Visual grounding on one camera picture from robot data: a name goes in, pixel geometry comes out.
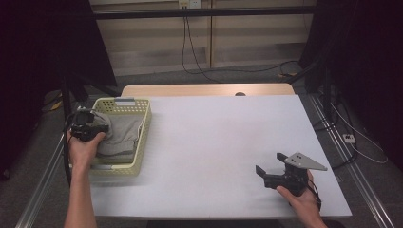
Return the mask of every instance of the horizontal black bar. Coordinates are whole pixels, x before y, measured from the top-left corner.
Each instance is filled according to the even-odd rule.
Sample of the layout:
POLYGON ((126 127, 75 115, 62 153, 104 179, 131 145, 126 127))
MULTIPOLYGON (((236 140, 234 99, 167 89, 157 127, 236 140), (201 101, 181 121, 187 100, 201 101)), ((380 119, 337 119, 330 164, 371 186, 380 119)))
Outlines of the horizontal black bar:
POLYGON ((242 15, 281 15, 337 13, 341 6, 334 7, 280 7, 280 8, 246 8, 246 9, 159 9, 138 11, 95 11, 93 14, 58 14, 68 19, 132 19, 132 18, 164 18, 164 17, 204 17, 204 16, 242 16, 242 15))

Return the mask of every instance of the hand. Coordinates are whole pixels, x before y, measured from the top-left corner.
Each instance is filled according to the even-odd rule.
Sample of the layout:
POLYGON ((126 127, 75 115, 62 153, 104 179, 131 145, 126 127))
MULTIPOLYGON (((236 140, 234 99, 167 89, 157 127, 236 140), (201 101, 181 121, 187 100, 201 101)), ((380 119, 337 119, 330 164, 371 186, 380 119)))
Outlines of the hand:
MULTIPOLYGON (((313 181, 314 177, 308 170, 308 184, 311 188, 314 188, 313 181)), ((314 194, 309 190, 305 189, 300 197, 294 196, 288 189, 279 186, 277 191, 290 202, 294 211, 297 214, 298 219, 307 227, 326 227, 320 216, 319 209, 317 208, 317 199, 314 194)))
POLYGON ((97 146, 105 137, 104 132, 98 133, 94 139, 88 142, 82 142, 72 137, 71 132, 67 132, 67 141, 69 147, 70 162, 73 169, 88 172, 91 162, 97 153, 97 146))

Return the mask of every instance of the gray garment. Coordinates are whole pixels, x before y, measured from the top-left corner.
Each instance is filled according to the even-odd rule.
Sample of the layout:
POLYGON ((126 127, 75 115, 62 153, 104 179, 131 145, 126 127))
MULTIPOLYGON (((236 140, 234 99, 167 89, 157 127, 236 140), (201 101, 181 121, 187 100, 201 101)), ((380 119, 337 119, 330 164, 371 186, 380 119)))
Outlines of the gray garment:
POLYGON ((105 138, 98 145, 97 157, 108 159, 133 158, 134 147, 140 137, 144 116, 107 115, 94 113, 95 121, 109 126, 105 138))

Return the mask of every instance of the gray floor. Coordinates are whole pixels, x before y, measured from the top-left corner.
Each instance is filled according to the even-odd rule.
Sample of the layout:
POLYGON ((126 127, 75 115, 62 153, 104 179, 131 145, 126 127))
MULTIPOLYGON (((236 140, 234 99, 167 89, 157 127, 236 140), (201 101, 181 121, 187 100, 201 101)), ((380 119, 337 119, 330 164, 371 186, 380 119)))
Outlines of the gray floor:
MULTIPOLYGON (((270 66, 240 66, 231 69, 254 70, 260 68, 268 68, 270 66)), ((281 72, 293 73, 299 71, 295 64, 284 65, 281 69, 278 67, 273 70, 267 70, 256 73, 240 72, 240 71, 216 71, 207 72, 207 76, 223 83, 275 83, 281 82, 283 79, 278 77, 281 72)), ((118 90, 125 85, 152 85, 152 84, 204 84, 213 83, 207 80, 201 74, 188 74, 183 71, 167 72, 158 74, 136 75, 133 77, 118 77, 118 90)), ((306 94, 303 88, 303 82, 297 82, 294 85, 296 93, 299 95, 307 114, 314 124, 320 120, 311 101, 311 94, 306 94)), ((96 94, 96 89, 90 88, 90 93, 96 94)), ((350 110, 355 128, 365 132, 364 126, 360 124, 354 112, 350 110)), ((24 153, 18 161, 16 161, 10 169, 10 179, 0 182, 0 220, 1 227, 15 227, 24 211, 30 196, 32 195, 38 181, 40 180, 48 161, 50 160, 54 149, 60 141, 63 129, 63 109, 59 108, 52 112, 44 113, 41 122, 38 124, 35 133, 27 143, 24 153)), ((342 121, 336 125, 340 134, 346 132, 342 121)), ((326 130, 318 131, 317 137, 328 157, 331 165, 339 164, 342 159, 336 151, 335 144, 332 142, 329 133, 326 130)), ((358 148, 367 155, 381 160, 382 154, 370 142, 362 137, 357 137, 358 148)), ((392 162, 386 164, 378 164, 369 161, 360 156, 355 162, 368 183, 374 189, 374 193, 385 207, 386 212, 390 216, 394 227, 403 227, 403 173, 397 169, 392 162)), ((340 180, 340 187, 345 195, 346 200, 353 212, 350 218, 340 218, 345 227, 367 228, 380 227, 374 218, 372 210, 369 208, 367 201, 362 196, 359 188, 348 167, 342 167, 335 171, 335 175, 340 180)), ((47 197, 43 201, 41 210, 33 227, 61 227, 67 211, 68 187, 63 170, 63 165, 57 167, 54 180, 49 188, 47 197)), ((99 219, 99 227, 172 227, 171 223, 152 223, 124 219, 99 219)), ((302 227, 296 220, 282 220, 280 222, 283 227, 302 227)), ((268 221, 228 221, 225 226, 222 223, 192 223, 182 222, 175 224, 181 227, 270 227, 268 221)))

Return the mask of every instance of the forearm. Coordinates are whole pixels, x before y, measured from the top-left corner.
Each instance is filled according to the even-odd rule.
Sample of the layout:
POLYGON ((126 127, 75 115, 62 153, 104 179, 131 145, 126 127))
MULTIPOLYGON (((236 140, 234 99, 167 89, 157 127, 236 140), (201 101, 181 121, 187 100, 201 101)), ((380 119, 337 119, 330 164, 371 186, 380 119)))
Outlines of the forearm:
POLYGON ((65 227, 96 226, 88 173, 86 170, 73 168, 65 227))

